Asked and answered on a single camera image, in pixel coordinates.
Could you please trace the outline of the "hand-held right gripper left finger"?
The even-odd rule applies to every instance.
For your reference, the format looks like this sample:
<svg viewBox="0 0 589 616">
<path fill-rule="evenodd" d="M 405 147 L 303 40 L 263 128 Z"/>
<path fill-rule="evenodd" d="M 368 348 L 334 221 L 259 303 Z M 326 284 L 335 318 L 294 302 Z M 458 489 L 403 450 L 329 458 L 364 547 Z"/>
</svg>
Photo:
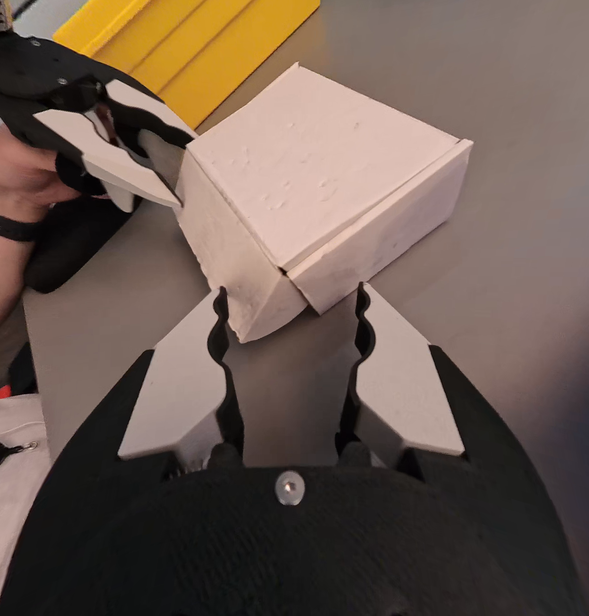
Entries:
<svg viewBox="0 0 589 616">
<path fill-rule="evenodd" d="M 121 459 L 171 453 L 181 467 L 206 467 L 213 448 L 243 455 L 244 422 L 231 370 L 229 305 L 211 291 L 153 348 L 118 451 Z"/>
</svg>

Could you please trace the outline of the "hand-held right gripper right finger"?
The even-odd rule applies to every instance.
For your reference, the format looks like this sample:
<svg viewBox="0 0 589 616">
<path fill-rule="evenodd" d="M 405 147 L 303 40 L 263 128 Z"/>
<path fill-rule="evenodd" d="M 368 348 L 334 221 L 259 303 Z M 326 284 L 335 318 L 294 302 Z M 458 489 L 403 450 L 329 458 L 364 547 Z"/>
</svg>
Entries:
<svg viewBox="0 0 589 616">
<path fill-rule="evenodd" d="M 397 468 L 408 450 L 461 457 L 462 442 L 430 343 L 369 283 L 355 305 L 355 347 L 335 436 L 339 455 L 362 442 L 381 466 Z"/>
</svg>

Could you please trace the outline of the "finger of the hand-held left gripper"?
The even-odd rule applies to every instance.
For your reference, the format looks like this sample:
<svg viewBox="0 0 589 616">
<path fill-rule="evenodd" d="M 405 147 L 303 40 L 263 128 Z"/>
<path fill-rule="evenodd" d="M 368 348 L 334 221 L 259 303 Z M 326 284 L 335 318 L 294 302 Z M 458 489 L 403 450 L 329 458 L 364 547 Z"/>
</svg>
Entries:
<svg viewBox="0 0 589 616">
<path fill-rule="evenodd" d="M 137 163 L 129 153 L 108 143 L 86 116 L 62 110 L 45 110 L 34 117 L 81 152 L 81 161 L 90 175 L 97 178 L 110 199 L 123 212 L 133 211 L 134 197 L 182 209 L 178 197 L 150 168 Z"/>
<path fill-rule="evenodd" d="M 196 138 L 194 131 L 160 98 L 119 79 L 104 81 L 102 103 L 110 114 L 112 145 L 127 150 L 143 150 L 142 130 L 149 131 L 169 145 L 184 149 Z"/>
</svg>

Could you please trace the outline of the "white cardboard box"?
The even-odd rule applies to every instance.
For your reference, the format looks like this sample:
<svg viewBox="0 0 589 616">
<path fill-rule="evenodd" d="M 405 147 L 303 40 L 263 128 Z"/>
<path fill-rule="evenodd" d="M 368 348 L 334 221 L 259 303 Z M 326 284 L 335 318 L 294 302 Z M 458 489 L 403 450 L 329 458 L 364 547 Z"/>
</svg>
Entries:
<svg viewBox="0 0 589 616">
<path fill-rule="evenodd" d="M 446 222 L 472 147 L 296 63 L 187 146 L 177 220 L 249 343 L 323 314 Z"/>
</svg>

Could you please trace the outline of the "person's left forearm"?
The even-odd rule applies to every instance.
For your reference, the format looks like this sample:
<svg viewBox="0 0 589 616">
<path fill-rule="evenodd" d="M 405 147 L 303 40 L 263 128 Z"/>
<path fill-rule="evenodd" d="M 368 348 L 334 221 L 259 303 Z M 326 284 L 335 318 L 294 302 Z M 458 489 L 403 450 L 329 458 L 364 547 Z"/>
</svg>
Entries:
<svg viewBox="0 0 589 616">
<path fill-rule="evenodd" d="M 0 326 L 10 316 L 24 289 L 24 270 L 34 243 L 14 242 L 0 236 Z"/>
</svg>

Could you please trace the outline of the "person's left hand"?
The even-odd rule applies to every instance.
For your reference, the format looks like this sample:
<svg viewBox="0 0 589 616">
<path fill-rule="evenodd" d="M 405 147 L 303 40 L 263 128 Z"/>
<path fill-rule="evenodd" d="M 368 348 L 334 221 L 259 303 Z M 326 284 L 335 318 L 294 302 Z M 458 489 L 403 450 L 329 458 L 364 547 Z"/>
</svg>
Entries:
<svg viewBox="0 0 589 616">
<path fill-rule="evenodd" d="M 61 181 L 56 156 L 54 151 L 21 142 L 0 124 L 0 216 L 36 223 L 53 204 L 80 196 Z"/>
</svg>

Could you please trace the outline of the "yellow plastic bin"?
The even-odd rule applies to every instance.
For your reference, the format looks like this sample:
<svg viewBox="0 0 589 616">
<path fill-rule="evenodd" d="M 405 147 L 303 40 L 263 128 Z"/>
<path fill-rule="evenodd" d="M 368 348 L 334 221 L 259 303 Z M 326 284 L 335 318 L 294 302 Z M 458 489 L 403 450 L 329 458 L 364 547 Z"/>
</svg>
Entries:
<svg viewBox="0 0 589 616">
<path fill-rule="evenodd" d="M 129 74 L 198 127 L 320 1 L 88 1 L 53 40 Z"/>
</svg>

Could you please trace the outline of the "black soft pad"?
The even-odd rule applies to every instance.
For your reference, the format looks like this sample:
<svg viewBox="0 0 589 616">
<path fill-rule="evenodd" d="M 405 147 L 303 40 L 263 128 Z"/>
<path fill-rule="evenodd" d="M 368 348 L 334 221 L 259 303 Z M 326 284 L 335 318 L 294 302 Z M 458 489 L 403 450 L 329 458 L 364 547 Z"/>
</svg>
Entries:
<svg viewBox="0 0 589 616">
<path fill-rule="evenodd" d="M 23 281 L 28 289 L 52 293 L 69 281 L 121 229 L 141 204 L 124 212 L 109 198 L 81 195 L 56 203 L 45 217 Z"/>
</svg>

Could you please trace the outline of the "black wristband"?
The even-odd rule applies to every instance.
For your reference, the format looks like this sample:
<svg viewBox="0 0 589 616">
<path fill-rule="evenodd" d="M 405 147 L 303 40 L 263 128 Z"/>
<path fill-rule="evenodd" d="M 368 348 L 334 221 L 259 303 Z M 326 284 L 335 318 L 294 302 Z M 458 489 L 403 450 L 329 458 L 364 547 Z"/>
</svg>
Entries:
<svg viewBox="0 0 589 616">
<path fill-rule="evenodd" d="M 17 243 L 32 243 L 37 239 L 42 222 L 22 222 L 0 215 L 0 237 Z"/>
</svg>

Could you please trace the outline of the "white garment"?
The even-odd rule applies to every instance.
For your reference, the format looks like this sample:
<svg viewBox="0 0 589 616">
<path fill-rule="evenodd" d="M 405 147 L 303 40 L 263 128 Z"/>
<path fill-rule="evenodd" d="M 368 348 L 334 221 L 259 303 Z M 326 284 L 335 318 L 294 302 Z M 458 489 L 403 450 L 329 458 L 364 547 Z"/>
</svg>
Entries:
<svg viewBox="0 0 589 616">
<path fill-rule="evenodd" d="M 0 595 L 30 508 L 51 468 L 41 397 L 0 399 Z"/>
</svg>

